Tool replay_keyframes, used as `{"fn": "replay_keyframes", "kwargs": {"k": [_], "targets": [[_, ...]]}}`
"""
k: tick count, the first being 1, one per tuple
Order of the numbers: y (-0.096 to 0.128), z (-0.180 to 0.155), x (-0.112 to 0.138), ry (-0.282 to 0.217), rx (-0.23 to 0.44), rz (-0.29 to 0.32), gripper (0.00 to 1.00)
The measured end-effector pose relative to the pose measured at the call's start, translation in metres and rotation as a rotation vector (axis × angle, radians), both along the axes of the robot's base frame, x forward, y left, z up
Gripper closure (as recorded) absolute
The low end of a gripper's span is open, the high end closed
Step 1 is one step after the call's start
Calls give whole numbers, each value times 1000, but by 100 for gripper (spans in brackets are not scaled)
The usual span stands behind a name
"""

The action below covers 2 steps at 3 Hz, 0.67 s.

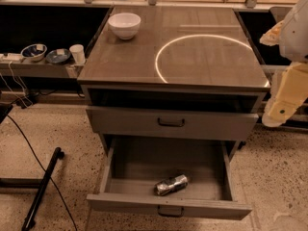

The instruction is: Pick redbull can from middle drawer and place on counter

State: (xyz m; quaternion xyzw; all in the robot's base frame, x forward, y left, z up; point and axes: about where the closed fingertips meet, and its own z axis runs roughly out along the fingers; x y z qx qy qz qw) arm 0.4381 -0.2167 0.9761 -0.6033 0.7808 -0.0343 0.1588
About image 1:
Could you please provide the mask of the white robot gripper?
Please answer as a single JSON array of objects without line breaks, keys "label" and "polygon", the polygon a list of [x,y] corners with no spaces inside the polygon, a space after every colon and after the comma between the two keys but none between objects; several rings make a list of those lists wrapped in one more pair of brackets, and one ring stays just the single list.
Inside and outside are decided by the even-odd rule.
[{"label": "white robot gripper", "polygon": [[262,34],[261,44],[279,44],[280,55],[293,61],[272,76],[270,99],[262,115],[267,127],[284,124],[308,98],[308,0],[299,0],[281,20]]}]

